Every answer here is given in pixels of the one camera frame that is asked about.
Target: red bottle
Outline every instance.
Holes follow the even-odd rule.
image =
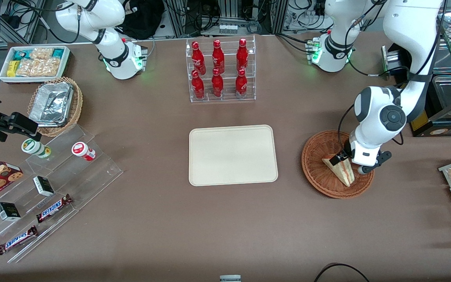
[[[193,47],[193,65],[195,70],[199,71],[201,75],[206,73],[206,67],[204,66],[203,52],[199,50],[199,43],[194,41],[191,46]]]
[[[213,59],[213,67],[218,68],[218,71],[222,74],[226,71],[226,63],[224,60],[224,51],[220,47],[220,40],[213,40],[213,53],[211,54]]]
[[[236,69],[246,69],[248,66],[248,50],[247,50],[247,40],[244,38],[240,39],[240,48],[238,48],[238,53],[236,53]]]
[[[222,97],[224,91],[224,80],[220,76],[218,68],[213,69],[213,78],[211,78],[211,85],[213,86],[213,94],[215,97]]]
[[[203,80],[199,77],[199,73],[197,70],[193,70],[193,80],[191,80],[191,84],[193,85],[193,92],[195,93],[195,97],[198,100],[204,99],[204,84]]]
[[[238,77],[236,78],[236,97],[243,99],[247,95],[247,78],[245,77],[245,69],[238,71]]]

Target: snickers bar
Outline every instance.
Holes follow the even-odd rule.
[[[68,194],[65,197],[62,197],[58,202],[36,216],[36,218],[38,218],[38,223],[42,223],[46,218],[52,216],[70,202],[72,202],[72,199]]]
[[[1,244],[0,245],[0,255],[6,253],[11,248],[17,246],[18,244],[22,244],[27,239],[29,239],[31,237],[36,237],[37,235],[38,235],[38,229],[36,229],[36,226],[33,225],[29,230],[27,230],[26,232],[23,232],[22,234],[20,234],[19,236],[15,237],[15,238],[11,239],[6,244]]]

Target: wicker basket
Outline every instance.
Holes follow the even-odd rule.
[[[74,86],[73,100],[70,103],[69,121],[67,122],[66,125],[64,125],[63,127],[38,127],[39,133],[49,137],[55,137],[64,132],[67,128],[71,127],[72,125],[75,125],[79,120],[79,116],[81,115],[81,107],[83,106],[83,94],[81,93],[81,89],[79,89],[78,85],[74,82],[74,80],[67,77],[61,77],[58,79],[47,81],[45,82],[45,84],[54,84],[59,82],[67,82]],[[34,91],[34,95],[31,98],[31,102],[27,107],[27,116],[31,114],[31,109],[32,106],[34,105],[34,99],[36,98],[38,89]]]
[[[340,132],[344,143],[349,134]],[[302,169],[309,182],[321,193],[338,199],[353,198],[367,190],[373,180],[374,171],[362,175],[358,165],[351,163],[355,180],[346,187],[333,172],[321,161],[326,155],[335,155],[341,151],[336,130],[326,130],[312,136],[302,150]]]

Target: acrylic bottle rack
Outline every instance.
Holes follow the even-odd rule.
[[[245,77],[248,80],[247,94],[245,98],[238,99],[236,97],[236,78],[238,76],[238,70],[236,69],[236,52],[238,51],[239,42],[241,38],[247,40],[248,50],[248,66],[245,69]],[[186,62],[188,67],[188,81],[189,81],[189,96],[191,102],[220,102],[220,101],[244,101],[255,100],[256,98],[256,46],[254,36],[243,37],[220,37],[220,45],[224,51],[225,58],[225,72],[222,74],[224,80],[224,93],[221,98],[217,98],[213,94],[213,88],[211,85],[211,78],[213,77],[213,61],[211,54],[213,53],[213,39],[211,38],[196,38],[186,41]],[[191,43],[197,41],[199,48],[204,55],[204,64],[206,66],[205,75],[201,75],[201,79],[204,83],[204,99],[197,100],[193,87],[191,84],[192,75],[191,72],[194,69],[193,65],[193,49]]]
[[[27,231],[33,225],[38,229],[39,236],[28,239],[24,244],[0,255],[0,260],[8,263],[20,261],[123,173],[118,165],[100,150],[93,137],[82,127],[75,125],[47,144],[52,149],[47,158],[39,159],[33,155],[19,165],[24,176],[0,192],[0,202],[14,203],[21,218],[15,222],[2,221],[0,218],[0,244]],[[95,150],[95,159],[88,162],[72,155],[70,149],[78,141],[85,142]],[[36,175],[48,178],[55,190],[54,195],[45,197],[38,194],[32,180]],[[66,194],[70,195],[73,202],[38,223],[36,215]]]

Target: brown tabletop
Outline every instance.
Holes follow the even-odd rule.
[[[407,126],[404,146],[383,146],[393,158],[368,191],[328,198],[302,172],[304,143],[336,129],[361,89],[388,82],[350,66],[325,73],[275,36],[256,40],[257,100],[213,105],[189,101],[185,40],[158,41],[147,71],[126,81],[105,70],[95,46],[70,46],[68,77],[84,95],[79,123],[126,172],[21,262],[0,263],[0,281],[210,282],[237,273],[298,282],[331,262],[372,281],[451,280],[451,194],[437,171],[451,163],[451,137],[413,138]],[[379,72],[382,45],[383,33],[362,33],[353,62]],[[27,112],[35,88],[1,83],[0,111]],[[192,129],[263,124],[274,131],[278,180],[189,184]],[[349,116],[343,130],[356,125]],[[23,139],[0,143],[0,161],[28,157]],[[344,270],[325,275],[359,281]]]

